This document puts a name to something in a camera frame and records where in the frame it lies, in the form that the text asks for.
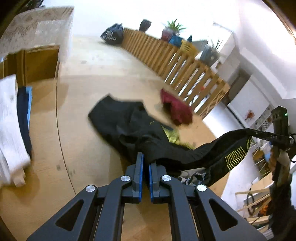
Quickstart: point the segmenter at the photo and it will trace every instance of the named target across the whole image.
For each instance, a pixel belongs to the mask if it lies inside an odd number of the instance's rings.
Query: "white towel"
[[[23,168],[30,164],[17,119],[16,76],[0,80],[0,181],[23,185]]]

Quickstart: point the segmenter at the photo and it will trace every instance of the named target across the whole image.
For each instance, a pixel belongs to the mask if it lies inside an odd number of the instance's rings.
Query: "wooden tabletop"
[[[32,166],[26,185],[0,191],[0,216],[18,241],[26,238],[87,185],[103,186],[130,165],[108,145],[88,120],[105,95],[143,101],[148,113],[172,125],[162,110],[160,89],[169,87],[135,57],[99,39],[74,37],[59,78],[33,85],[30,136]],[[197,116],[178,128],[181,140],[200,146],[215,139]],[[227,176],[211,189],[221,196]],[[152,205],[143,187],[140,204],[125,208],[123,241],[171,240],[166,204]]]

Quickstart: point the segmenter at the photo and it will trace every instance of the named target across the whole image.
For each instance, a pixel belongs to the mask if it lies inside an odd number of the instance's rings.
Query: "wooden slatted railing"
[[[210,67],[176,46],[128,28],[124,28],[123,34],[122,48],[163,78],[201,118],[206,117],[230,89]]]

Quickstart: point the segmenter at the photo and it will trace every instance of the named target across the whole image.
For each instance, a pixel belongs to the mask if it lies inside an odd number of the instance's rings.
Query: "red garment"
[[[170,116],[176,125],[192,123],[192,111],[188,105],[178,100],[164,89],[160,91],[161,102],[170,111]]]

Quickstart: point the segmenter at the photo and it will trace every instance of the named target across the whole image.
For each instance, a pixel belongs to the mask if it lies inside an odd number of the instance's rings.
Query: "metal bolt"
[[[207,189],[207,187],[203,184],[200,184],[197,186],[197,189],[198,191],[204,192]]]
[[[164,175],[161,177],[162,180],[164,180],[165,182],[170,181],[172,178],[169,175]]]
[[[124,176],[121,177],[121,180],[122,180],[123,182],[128,182],[130,179],[131,179],[131,178],[130,178],[129,176],[127,176],[127,175],[124,175]]]
[[[95,189],[96,189],[96,188],[95,188],[95,186],[93,186],[93,185],[89,185],[89,186],[86,187],[86,191],[87,191],[87,192],[93,192]]]

